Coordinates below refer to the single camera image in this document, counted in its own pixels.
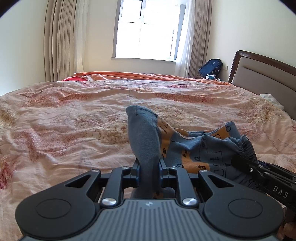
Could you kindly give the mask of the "person's hand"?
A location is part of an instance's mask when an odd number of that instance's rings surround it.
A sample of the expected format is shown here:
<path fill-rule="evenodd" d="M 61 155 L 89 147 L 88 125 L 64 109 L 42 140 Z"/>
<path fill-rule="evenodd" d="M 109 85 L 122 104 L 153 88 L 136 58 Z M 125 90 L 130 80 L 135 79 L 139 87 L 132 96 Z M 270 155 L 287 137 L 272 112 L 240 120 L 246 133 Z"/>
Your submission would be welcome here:
<path fill-rule="evenodd" d="M 284 211 L 285 218 L 277 232 L 276 237 L 278 240 L 284 240 L 285 238 L 290 238 L 292 240 L 295 240 L 296 238 L 295 212 L 293 212 L 287 207 L 285 207 L 283 211 Z"/>

